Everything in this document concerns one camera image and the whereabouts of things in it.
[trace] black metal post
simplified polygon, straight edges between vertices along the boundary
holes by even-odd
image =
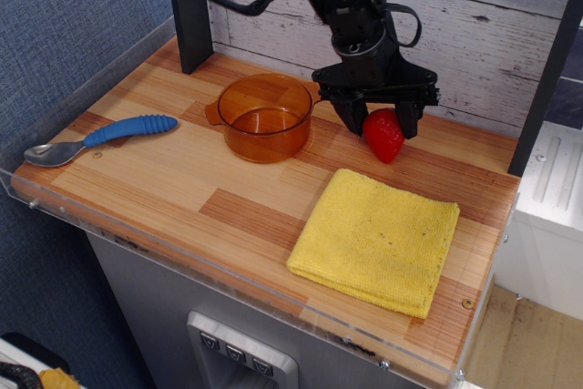
[[[190,74],[213,53],[206,0],[172,0],[182,72]]]

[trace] wooden floor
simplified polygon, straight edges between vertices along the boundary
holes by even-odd
[[[583,321],[495,287],[466,379],[483,389],[583,388]]]

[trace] button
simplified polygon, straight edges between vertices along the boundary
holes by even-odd
[[[219,341],[217,339],[215,339],[214,337],[212,337],[211,335],[200,332],[200,339],[211,350],[218,350],[219,349]]]
[[[234,346],[227,345],[227,355],[235,362],[245,363],[245,353]]]
[[[253,357],[253,367],[255,371],[260,374],[267,375],[269,377],[273,376],[273,368],[269,363],[262,362],[257,357]]]

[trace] control panel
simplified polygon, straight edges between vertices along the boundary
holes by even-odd
[[[289,355],[199,312],[189,313],[187,327],[207,389],[247,387],[251,379],[264,380],[261,387],[299,388]]]

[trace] wooden countertop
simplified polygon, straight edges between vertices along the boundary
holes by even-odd
[[[476,315],[476,306],[467,309],[463,301],[477,303],[485,290],[517,193],[519,179],[506,174],[516,141],[425,116],[418,137],[385,165],[322,102],[313,112],[311,137],[296,157],[250,163],[228,149],[220,128],[207,122],[204,107],[233,80],[266,71],[215,54],[184,75],[174,39],[55,141],[82,139],[114,120],[142,114],[176,117],[176,129],[86,149],[61,168],[23,164],[13,186],[84,228],[111,233],[313,323],[333,333],[331,342],[342,344],[350,337],[343,347],[372,360],[389,359],[395,370],[418,380],[446,385],[444,374],[456,371]],[[426,320],[287,271],[285,262],[305,221],[339,168],[459,204],[460,219]]]

